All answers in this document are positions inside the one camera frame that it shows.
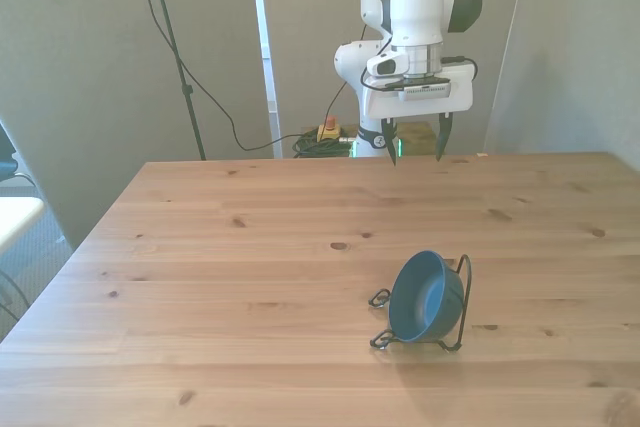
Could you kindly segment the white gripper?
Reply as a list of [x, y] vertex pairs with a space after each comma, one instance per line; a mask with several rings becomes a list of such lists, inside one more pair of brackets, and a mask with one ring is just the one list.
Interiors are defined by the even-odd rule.
[[364, 88], [363, 113], [371, 119], [382, 119], [382, 134], [393, 165], [397, 164], [397, 126], [393, 118], [439, 114], [435, 156], [440, 161], [451, 135], [452, 113], [467, 111], [473, 105], [473, 79], [474, 64], [466, 61], [445, 65], [437, 79], [427, 84], [394, 87], [391, 91]]

